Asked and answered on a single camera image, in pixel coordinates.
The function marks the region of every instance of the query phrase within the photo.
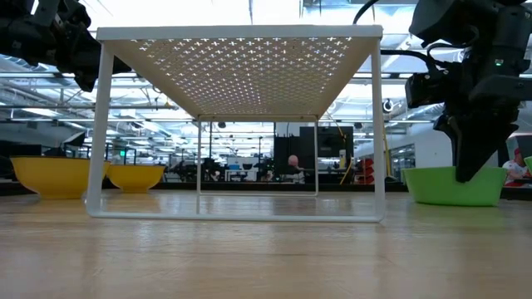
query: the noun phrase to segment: wooden tabletop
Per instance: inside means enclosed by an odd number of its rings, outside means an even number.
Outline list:
[[[202,198],[203,213],[371,212],[372,194]],[[108,210],[178,213],[195,193],[106,191]],[[80,200],[0,198],[0,298],[529,298],[532,203],[419,205],[382,224],[89,218]]]

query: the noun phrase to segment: person in white shirt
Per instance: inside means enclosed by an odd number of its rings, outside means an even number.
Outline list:
[[[502,165],[502,167],[506,169],[506,187],[522,187],[525,184],[515,182],[515,180],[522,179],[525,176],[530,176],[521,151],[519,149],[515,149],[514,154],[514,159],[507,161]]]

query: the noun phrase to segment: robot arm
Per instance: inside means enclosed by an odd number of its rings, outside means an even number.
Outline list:
[[[522,2],[420,0],[416,5],[409,31],[428,46],[423,59],[428,72],[407,80],[406,99],[410,108],[445,104],[434,129],[451,139],[459,182],[469,181],[518,129],[513,122],[519,104],[532,99],[532,80],[519,78],[530,67],[525,51],[532,33],[531,11]],[[438,40],[450,45],[433,43]],[[435,47],[464,48],[464,59],[435,61],[430,56]]]
[[[0,54],[45,63],[73,73],[84,91],[92,91],[100,65],[100,43],[87,28],[91,19],[77,0],[0,0]],[[131,69],[115,59],[113,73]]]

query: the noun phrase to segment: yellow bowl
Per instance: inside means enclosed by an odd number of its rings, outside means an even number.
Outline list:
[[[80,199],[89,184],[89,159],[12,157],[18,181],[41,199]],[[102,179],[110,162],[104,163]]]
[[[165,166],[159,165],[111,165],[107,176],[126,193],[146,193],[160,181]]]

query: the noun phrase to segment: green bowl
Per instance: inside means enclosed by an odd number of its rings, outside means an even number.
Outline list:
[[[532,170],[532,157],[525,158],[526,167]]]
[[[506,170],[484,167],[471,181],[455,181],[456,167],[404,169],[408,191],[417,203],[488,207],[499,202]]]

